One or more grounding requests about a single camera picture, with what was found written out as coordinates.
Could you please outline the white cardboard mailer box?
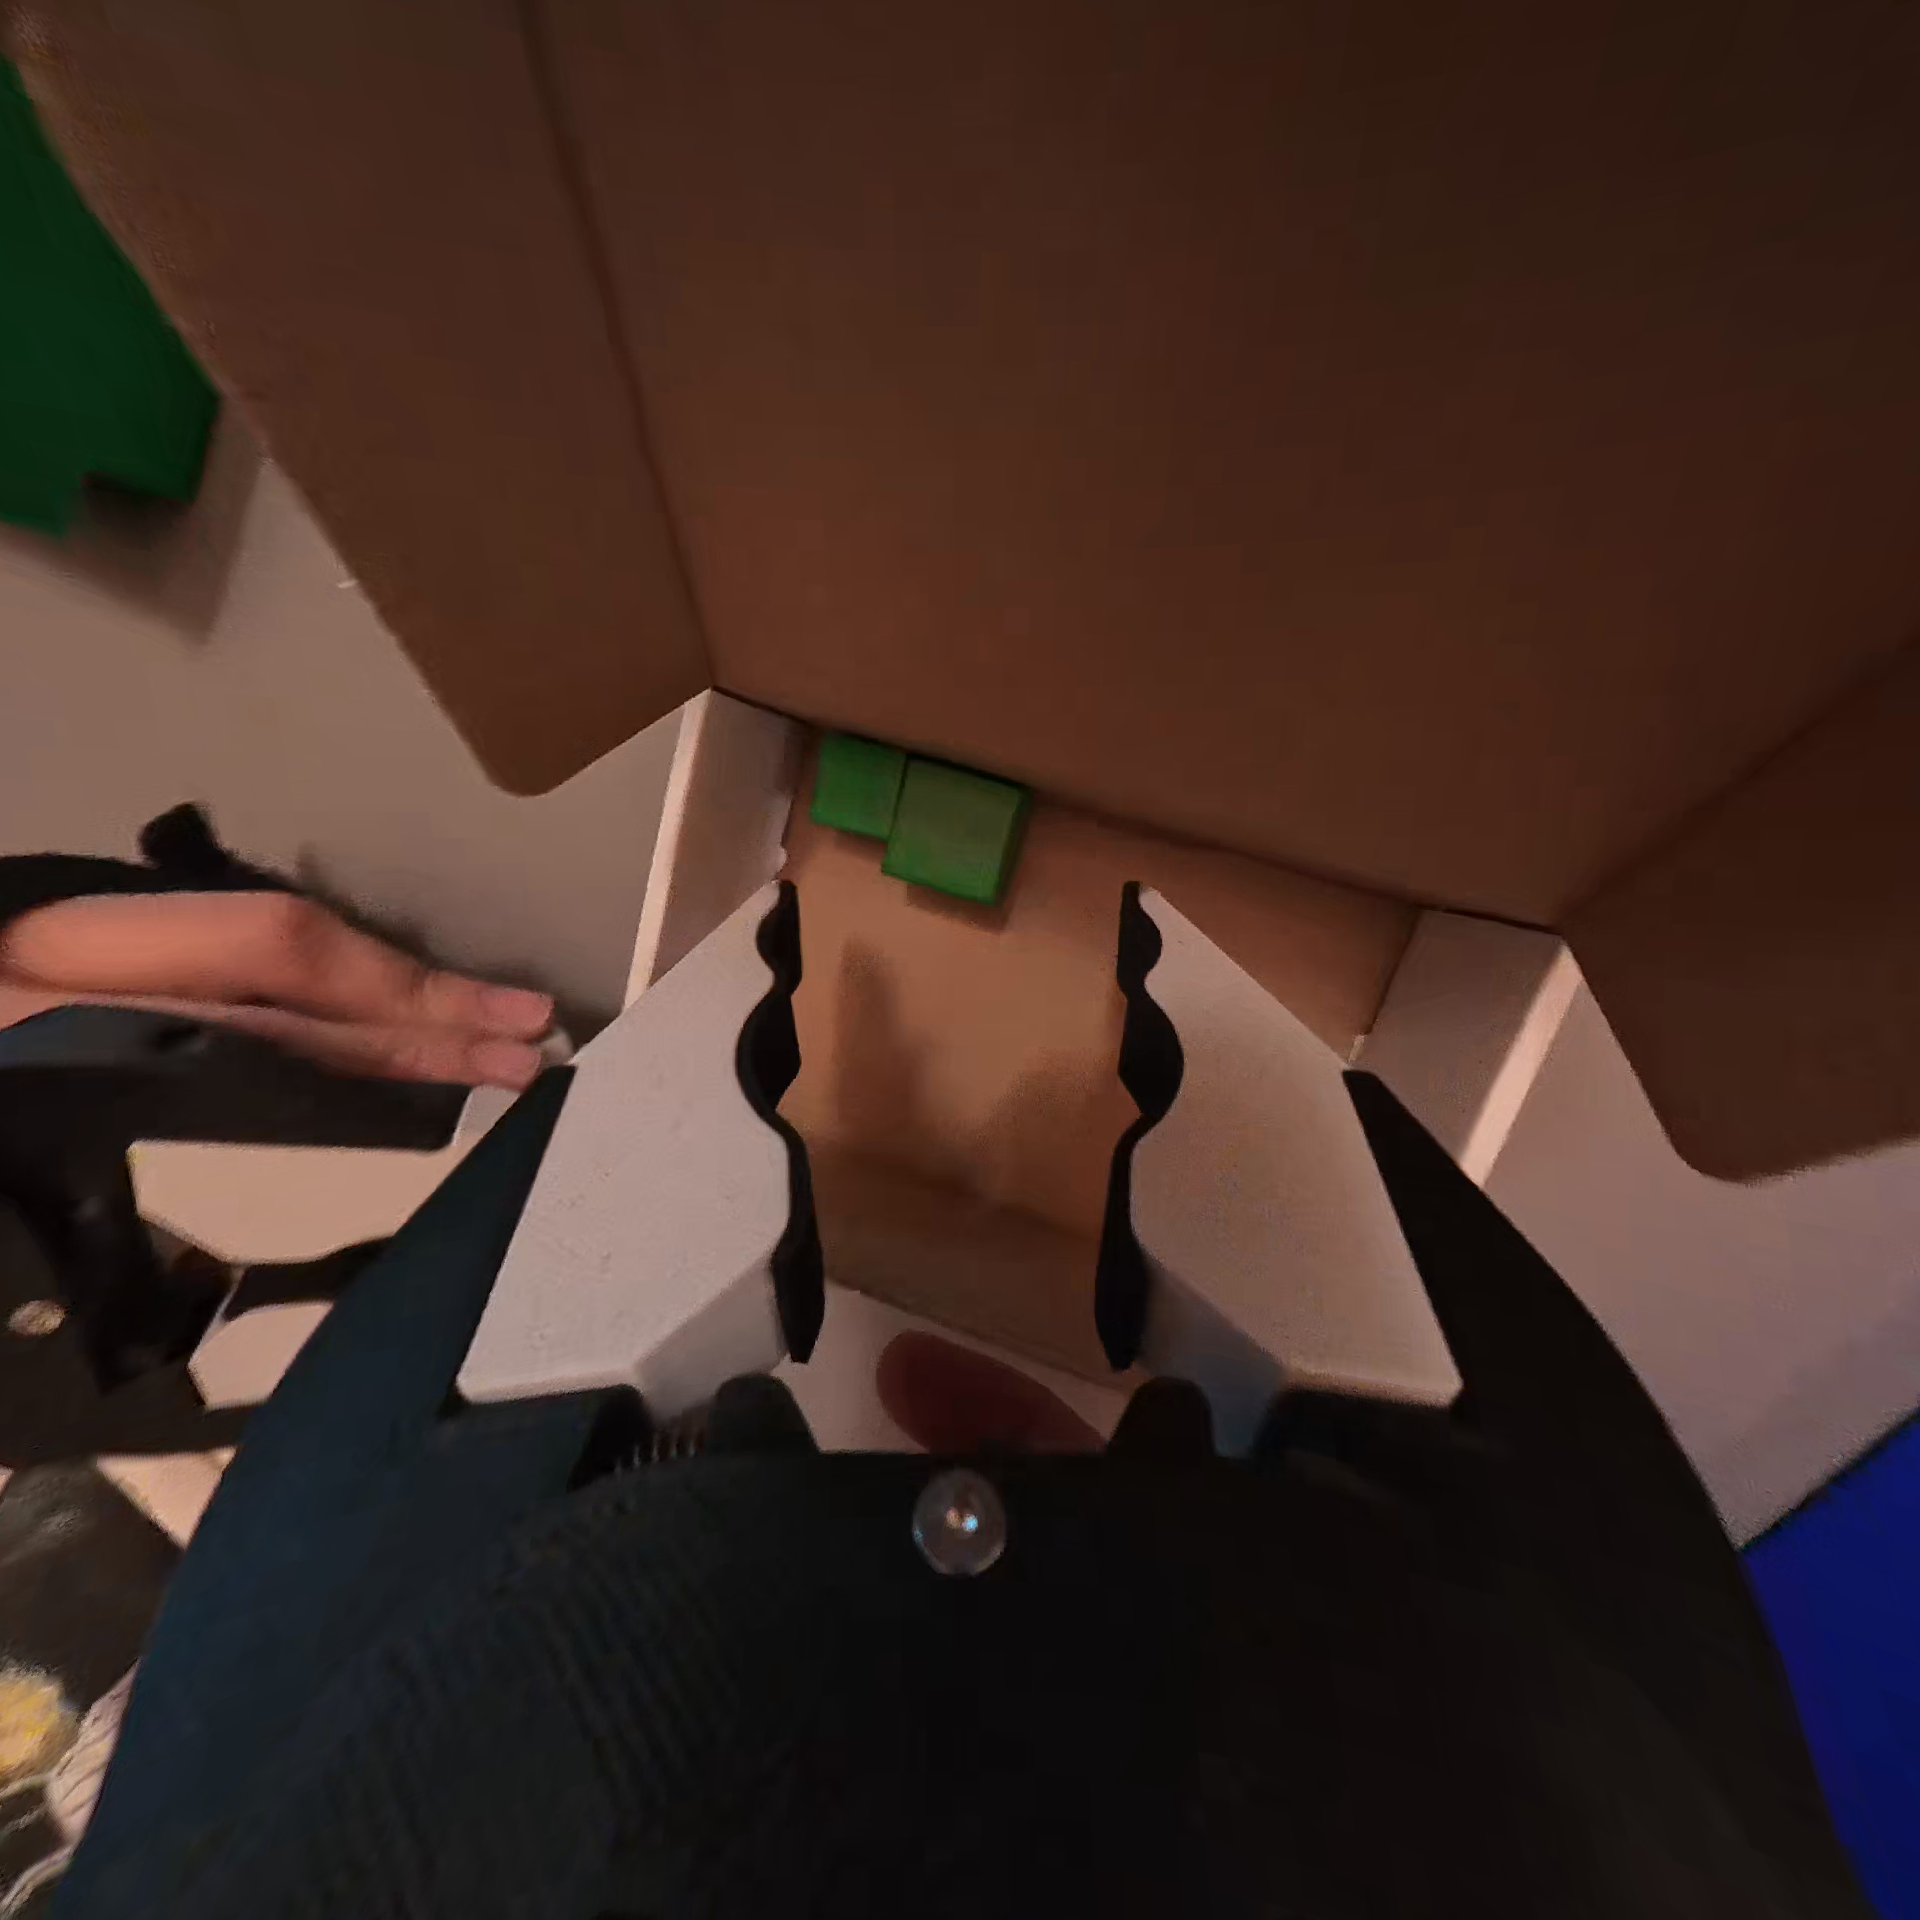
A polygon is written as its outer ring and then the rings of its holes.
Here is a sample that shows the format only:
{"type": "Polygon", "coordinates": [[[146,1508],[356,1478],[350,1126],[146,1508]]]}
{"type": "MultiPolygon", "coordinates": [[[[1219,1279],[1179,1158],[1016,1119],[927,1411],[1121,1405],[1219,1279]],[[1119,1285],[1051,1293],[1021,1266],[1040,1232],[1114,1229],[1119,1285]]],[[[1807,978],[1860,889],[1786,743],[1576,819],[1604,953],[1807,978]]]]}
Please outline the white cardboard mailer box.
{"type": "Polygon", "coordinates": [[[470,752],[693,693],[1550,925],[1919,1138],[1916,2],[6,2],[470,752]]]}

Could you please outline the green plastic bin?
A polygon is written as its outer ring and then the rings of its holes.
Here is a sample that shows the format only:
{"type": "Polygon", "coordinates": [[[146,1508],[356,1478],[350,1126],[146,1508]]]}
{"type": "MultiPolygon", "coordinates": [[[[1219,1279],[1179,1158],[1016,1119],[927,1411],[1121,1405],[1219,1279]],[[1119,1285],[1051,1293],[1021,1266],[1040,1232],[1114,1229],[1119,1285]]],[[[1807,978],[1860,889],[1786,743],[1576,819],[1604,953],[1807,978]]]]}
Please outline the green plastic bin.
{"type": "Polygon", "coordinates": [[[89,486],[186,506],[221,398],[69,179],[4,62],[4,523],[64,536],[89,486]]]}

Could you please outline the person's right hand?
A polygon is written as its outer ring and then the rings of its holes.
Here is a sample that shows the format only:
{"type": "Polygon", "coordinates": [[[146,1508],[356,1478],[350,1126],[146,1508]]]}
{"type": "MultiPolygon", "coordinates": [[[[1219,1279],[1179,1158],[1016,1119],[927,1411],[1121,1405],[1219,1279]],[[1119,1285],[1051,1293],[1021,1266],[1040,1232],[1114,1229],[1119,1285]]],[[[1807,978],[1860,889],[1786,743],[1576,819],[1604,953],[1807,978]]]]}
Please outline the person's right hand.
{"type": "Polygon", "coordinates": [[[1106,1446],[1044,1382],[927,1331],[904,1331],[880,1352],[877,1402],[929,1455],[1096,1455],[1106,1446]]]}

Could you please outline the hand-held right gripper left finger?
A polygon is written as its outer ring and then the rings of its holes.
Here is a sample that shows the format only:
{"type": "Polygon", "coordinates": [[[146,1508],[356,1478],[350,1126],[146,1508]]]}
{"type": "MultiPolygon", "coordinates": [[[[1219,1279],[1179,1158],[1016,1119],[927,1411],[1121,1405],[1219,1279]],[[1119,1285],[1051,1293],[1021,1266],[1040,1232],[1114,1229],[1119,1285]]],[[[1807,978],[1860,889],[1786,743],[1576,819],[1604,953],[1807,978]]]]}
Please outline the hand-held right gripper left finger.
{"type": "Polygon", "coordinates": [[[459,1388],[629,1388],[656,1423],[814,1358],[827,1271],[801,1076],[801,892],[776,881],[576,1059],[459,1388]]]}

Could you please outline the person's left hand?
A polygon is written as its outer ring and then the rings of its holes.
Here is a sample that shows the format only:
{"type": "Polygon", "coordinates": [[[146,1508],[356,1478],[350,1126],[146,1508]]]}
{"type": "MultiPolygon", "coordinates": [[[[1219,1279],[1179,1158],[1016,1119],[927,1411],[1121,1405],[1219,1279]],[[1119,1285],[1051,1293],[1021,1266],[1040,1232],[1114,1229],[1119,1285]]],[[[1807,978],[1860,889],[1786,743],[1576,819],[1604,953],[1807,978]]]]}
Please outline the person's left hand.
{"type": "Polygon", "coordinates": [[[4,929],[4,1026],[106,1005],[227,1026],[344,1075],[524,1091],[556,1001],[447,971],[293,895],[89,898],[4,929]]]}

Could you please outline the blue plastic bin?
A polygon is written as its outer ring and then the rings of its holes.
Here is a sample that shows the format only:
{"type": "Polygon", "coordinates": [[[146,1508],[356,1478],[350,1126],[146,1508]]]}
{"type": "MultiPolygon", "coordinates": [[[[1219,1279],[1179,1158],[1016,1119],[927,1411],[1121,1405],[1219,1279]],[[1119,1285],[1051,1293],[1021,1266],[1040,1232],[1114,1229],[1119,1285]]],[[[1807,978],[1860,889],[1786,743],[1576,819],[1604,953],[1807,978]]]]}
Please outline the blue plastic bin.
{"type": "Polygon", "coordinates": [[[1741,1558],[1860,1886],[1881,1916],[1916,1916],[1919,1418],[1741,1558]]]}

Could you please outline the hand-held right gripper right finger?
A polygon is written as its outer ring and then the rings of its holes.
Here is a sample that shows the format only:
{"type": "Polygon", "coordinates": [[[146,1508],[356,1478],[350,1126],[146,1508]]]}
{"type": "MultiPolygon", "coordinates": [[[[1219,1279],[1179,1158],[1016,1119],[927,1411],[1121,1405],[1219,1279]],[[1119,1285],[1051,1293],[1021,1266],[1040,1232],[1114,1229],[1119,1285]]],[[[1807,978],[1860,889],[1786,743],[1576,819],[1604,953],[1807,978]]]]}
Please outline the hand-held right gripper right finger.
{"type": "Polygon", "coordinates": [[[1124,886],[1119,988],[1109,1365],[1193,1382],[1220,1449],[1251,1449],[1291,1388],[1450,1409],[1461,1371],[1340,1053],[1153,886],[1124,886]]]}

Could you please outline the person's dark printed clothing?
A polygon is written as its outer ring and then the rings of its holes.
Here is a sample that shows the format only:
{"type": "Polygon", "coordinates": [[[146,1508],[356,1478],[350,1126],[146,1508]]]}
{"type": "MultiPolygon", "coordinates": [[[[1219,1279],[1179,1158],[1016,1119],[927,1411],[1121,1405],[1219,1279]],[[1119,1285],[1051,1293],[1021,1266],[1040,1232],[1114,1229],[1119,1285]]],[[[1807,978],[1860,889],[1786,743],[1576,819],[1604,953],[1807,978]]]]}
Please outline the person's dark printed clothing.
{"type": "Polygon", "coordinates": [[[4,1489],[4,1913],[46,1916],[180,1545],[89,1461],[4,1489]]]}

